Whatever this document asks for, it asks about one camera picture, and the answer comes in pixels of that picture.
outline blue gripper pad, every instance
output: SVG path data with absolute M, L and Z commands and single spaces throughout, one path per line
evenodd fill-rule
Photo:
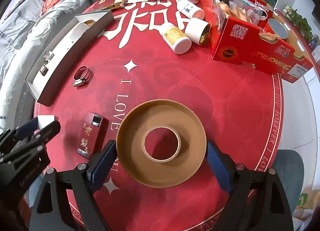
M 90 189 L 92 192 L 101 189 L 106 179 L 106 176 L 108 175 L 113 163 L 115 162 L 118 156 L 116 142 L 114 140 L 110 140 L 106 144 L 106 146 L 108 147 L 106 149 L 103 149 L 103 155 L 91 174 Z
M 209 141 L 207 143 L 207 161 L 219 183 L 220 188 L 231 194 L 233 192 L 231 176 L 227 167 L 223 163 L 222 158 L 219 156 L 219 153 L 222 154 L 221 151 L 217 151 L 215 149 L 215 144 L 212 144 Z
M 28 136 L 33 136 L 35 130 L 38 129 L 38 118 L 35 117 L 27 122 L 25 125 L 20 126 L 17 129 L 15 139 L 22 141 L 24 138 Z

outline red gift box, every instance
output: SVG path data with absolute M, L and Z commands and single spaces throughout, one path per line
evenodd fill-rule
M 81 129 L 77 153 L 89 159 L 101 151 L 108 128 L 108 120 L 104 117 L 87 113 Z
M 124 6 L 126 0 L 98 0 L 89 6 L 83 13 L 89 13 L 99 10 L 113 10 Z
M 275 34 L 261 33 L 268 19 L 274 18 L 282 24 L 285 21 L 270 11 L 263 0 L 249 1 L 267 13 L 267 18 L 259 21 L 258 26 L 232 16 L 226 18 L 220 6 L 213 4 L 213 0 L 200 0 L 205 19 L 211 25 L 211 57 L 234 64 L 251 63 L 259 71 L 279 73 L 282 79 L 294 83 L 313 67 L 309 54 L 303 47 L 299 47 L 299 39 L 293 30 L 288 30 L 289 43 L 277 38 Z

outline red cigarette pack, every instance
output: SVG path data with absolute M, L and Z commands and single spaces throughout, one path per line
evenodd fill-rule
M 108 128 L 108 120 L 95 113 L 87 113 L 81 129 L 77 153 L 90 159 L 101 151 Z

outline round table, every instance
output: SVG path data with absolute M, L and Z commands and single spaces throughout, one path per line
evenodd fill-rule
M 113 11 L 115 22 L 83 53 L 66 78 L 54 103 L 35 105 L 35 116 L 59 117 L 60 133 L 47 144 L 50 167 L 71 170 L 85 158 L 76 153 L 88 112 L 109 120 L 106 143 L 115 139 L 124 116 L 138 104 L 166 98 L 183 103 L 200 118 L 207 140 L 214 140 L 235 163 L 250 170 L 271 167 L 283 118 L 282 84 L 247 65 L 212 60 L 209 46 L 193 44 L 176 55 L 158 32 L 164 21 L 180 28 L 188 19 L 175 0 L 127 4 Z M 82 65 L 93 72 L 91 82 L 74 88 L 73 73 Z M 82 223 L 71 191 L 74 217 Z M 209 230 L 228 194 L 206 160 L 186 182 L 155 189 L 133 180 L 115 161 L 105 184 L 94 194 L 113 231 Z

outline white chinese character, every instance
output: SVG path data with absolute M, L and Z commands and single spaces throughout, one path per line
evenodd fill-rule
M 146 12 L 146 13 L 142 13 L 142 14 L 137 15 L 138 10 L 139 10 L 139 8 L 133 10 L 128 27 L 127 27 L 127 30 L 125 31 L 125 33 L 120 41 L 119 48 L 124 47 L 128 43 L 133 26 L 136 26 L 139 29 L 139 31 L 141 31 L 141 32 L 144 31 L 148 27 L 148 24 L 139 24 L 139 23 L 134 22 L 136 18 L 141 18 L 141 17 L 148 14 L 148 12 Z
M 154 11 L 154 12 L 151 12 L 151 18 L 150 18 L 150 25 L 149 25 L 149 30 L 153 30 L 153 29 L 156 29 L 159 31 L 160 29 L 160 25 L 155 25 L 155 15 L 156 14 L 160 14 L 162 13 L 163 14 L 163 19 L 164 19 L 164 22 L 167 23 L 168 22 L 168 18 L 167 18 L 167 10 L 168 9 L 162 9 L 162 10 L 158 10 L 158 11 Z
M 124 8 L 125 8 L 126 10 L 131 10 L 132 8 L 135 8 L 136 5 L 137 5 L 137 3 L 133 3 L 132 5 L 127 5 L 127 6 L 125 6 Z
M 103 35 L 106 36 L 108 40 L 112 40 L 114 37 L 116 37 L 118 35 L 119 32 L 121 32 L 122 24 L 123 24 L 124 18 L 126 17 L 127 14 L 128 13 L 123 13 L 123 14 L 119 14 L 114 17 L 114 19 L 120 18 L 120 21 L 119 21 L 119 24 L 115 30 L 106 31 L 103 33 Z
M 183 24 L 183 22 L 188 23 L 188 22 L 190 21 L 189 18 L 181 18 L 181 15 L 180 15 L 180 12 L 179 12 L 179 11 L 176 11 L 176 18 L 177 18 L 178 28 L 179 28 L 180 30 L 183 30 L 183 29 L 184 29 L 184 24 Z
M 156 2 L 141 2 L 141 8 L 144 8 L 145 6 L 146 6 L 146 3 L 148 4 L 148 5 L 151 5 L 151 6 L 154 6 L 155 4 L 156 4 Z
M 167 0 L 166 3 L 162 3 L 162 2 L 160 2 L 160 0 L 157 0 L 157 5 L 159 5 L 159 4 L 161 4 L 165 7 L 169 7 L 170 5 L 172 5 L 172 2 L 170 2 L 170 0 Z

